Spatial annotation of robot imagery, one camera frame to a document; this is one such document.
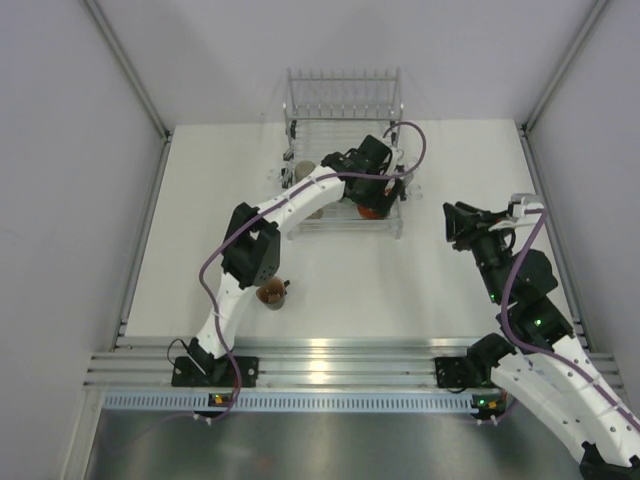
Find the black and red mug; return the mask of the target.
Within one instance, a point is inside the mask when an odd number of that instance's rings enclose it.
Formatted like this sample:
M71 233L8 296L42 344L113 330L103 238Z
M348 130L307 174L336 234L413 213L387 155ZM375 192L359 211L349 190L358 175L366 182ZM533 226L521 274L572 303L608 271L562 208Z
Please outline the black and red mug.
M380 214L370 208L364 207L362 205L357 206L357 211L359 215L365 220L384 220L386 218L385 215Z

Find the beige speckled cup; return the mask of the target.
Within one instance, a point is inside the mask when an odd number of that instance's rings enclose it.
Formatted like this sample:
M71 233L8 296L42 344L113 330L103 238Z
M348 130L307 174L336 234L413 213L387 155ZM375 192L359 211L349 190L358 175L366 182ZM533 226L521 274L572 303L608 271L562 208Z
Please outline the beige speckled cup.
M322 217L323 217L323 210L319 209L319 210L316 210L314 213L312 213L309 216L309 219L315 220L315 219L320 219Z

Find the olive grey mug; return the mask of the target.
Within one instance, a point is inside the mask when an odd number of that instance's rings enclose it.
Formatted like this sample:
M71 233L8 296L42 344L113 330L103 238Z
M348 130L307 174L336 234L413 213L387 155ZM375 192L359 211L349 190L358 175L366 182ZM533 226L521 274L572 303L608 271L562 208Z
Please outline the olive grey mug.
M296 183L301 182L304 178L308 177L316 168L314 162L309 160L299 161L294 168L294 180Z

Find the brown mug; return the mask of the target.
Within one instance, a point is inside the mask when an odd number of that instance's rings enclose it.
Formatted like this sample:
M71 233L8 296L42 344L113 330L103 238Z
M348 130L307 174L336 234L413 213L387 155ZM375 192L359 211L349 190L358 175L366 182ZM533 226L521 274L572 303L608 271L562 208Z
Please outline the brown mug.
M257 299L270 310L281 309L286 301L291 282L274 276L256 291Z

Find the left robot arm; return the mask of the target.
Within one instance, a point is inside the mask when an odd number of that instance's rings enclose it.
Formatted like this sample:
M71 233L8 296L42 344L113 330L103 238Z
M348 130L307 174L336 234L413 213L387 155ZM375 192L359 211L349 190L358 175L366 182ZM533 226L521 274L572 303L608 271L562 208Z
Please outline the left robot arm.
M203 327L186 347L198 379L215 386L226 378L249 297L279 269L282 237L314 212L343 199L387 215L415 171L403 164L402 156L386 138L368 135L355 148L326 155L309 175L278 196L235 207L224 240L198 273L211 302Z

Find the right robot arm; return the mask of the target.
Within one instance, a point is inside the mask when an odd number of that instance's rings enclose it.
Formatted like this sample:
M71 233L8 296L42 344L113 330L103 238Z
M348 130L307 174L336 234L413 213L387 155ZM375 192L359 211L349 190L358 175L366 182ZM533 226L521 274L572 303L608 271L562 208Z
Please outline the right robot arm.
M604 378L574 327L550 300L551 262L532 245L548 212L534 195L515 194L491 212L446 203L445 238L470 252L500 330L470 346L470 379L510 394L569 451L585 479L639 476L639 419Z

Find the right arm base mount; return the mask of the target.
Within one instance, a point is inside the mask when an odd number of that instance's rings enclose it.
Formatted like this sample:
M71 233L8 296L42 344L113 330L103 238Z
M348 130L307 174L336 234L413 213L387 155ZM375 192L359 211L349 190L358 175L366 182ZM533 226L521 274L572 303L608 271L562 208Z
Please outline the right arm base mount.
M464 391L488 385L485 372L467 357L436 357L434 363L439 388Z

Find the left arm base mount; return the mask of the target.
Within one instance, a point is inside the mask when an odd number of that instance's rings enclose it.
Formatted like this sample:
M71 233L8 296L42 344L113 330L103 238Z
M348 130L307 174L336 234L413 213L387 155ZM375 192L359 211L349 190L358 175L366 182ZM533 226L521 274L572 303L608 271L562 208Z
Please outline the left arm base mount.
M257 384L259 358L255 356L237 356L235 358L241 376L241 387L253 388ZM225 357L214 364L213 372L205 375L188 356L177 357L171 378L171 386L179 388L237 386L236 372L231 361Z

